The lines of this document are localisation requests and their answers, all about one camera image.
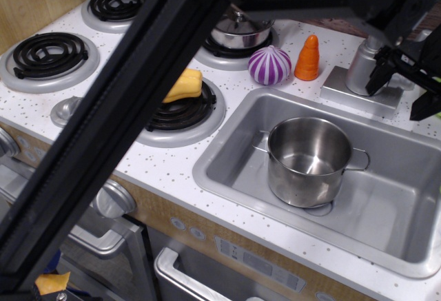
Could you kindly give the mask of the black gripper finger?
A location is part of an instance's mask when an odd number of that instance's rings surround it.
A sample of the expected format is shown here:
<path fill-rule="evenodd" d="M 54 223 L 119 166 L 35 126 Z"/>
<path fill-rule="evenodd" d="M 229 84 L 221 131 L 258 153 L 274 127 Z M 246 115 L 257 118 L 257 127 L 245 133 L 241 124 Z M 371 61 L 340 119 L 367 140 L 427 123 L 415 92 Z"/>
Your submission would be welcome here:
<path fill-rule="evenodd" d="M 422 121 L 440 113 L 440 94 L 425 92 L 411 106 L 410 120 Z"/>
<path fill-rule="evenodd" d="M 395 65 L 389 59 L 376 61 L 376 66 L 369 76 L 369 81 L 365 86 L 368 95 L 376 94 L 391 77 L 396 73 Z"/>

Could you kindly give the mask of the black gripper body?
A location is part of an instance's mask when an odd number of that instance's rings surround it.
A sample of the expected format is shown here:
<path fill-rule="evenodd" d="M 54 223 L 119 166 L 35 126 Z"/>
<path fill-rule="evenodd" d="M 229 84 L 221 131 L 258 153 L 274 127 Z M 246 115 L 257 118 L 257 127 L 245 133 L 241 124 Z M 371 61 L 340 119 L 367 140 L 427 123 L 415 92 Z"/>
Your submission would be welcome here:
<path fill-rule="evenodd" d="M 404 41 L 396 48 L 384 46 L 374 56 L 376 61 L 389 59 L 396 73 L 433 94 L 440 93 L 440 29 L 422 41 Z"/>

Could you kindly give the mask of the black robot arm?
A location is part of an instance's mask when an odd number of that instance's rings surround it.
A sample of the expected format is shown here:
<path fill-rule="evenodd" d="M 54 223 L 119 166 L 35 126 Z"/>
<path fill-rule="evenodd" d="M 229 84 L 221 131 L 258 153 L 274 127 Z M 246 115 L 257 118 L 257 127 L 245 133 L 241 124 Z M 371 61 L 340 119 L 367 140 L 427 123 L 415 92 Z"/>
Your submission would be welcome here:
<path fill-rule="evenodd" d="M 147 0 L 1 222 L 1 299 L 31 299 L 37 276 L 230 5 L 253 19 L 345 19 L 402 48 L 436 1 Z"/>

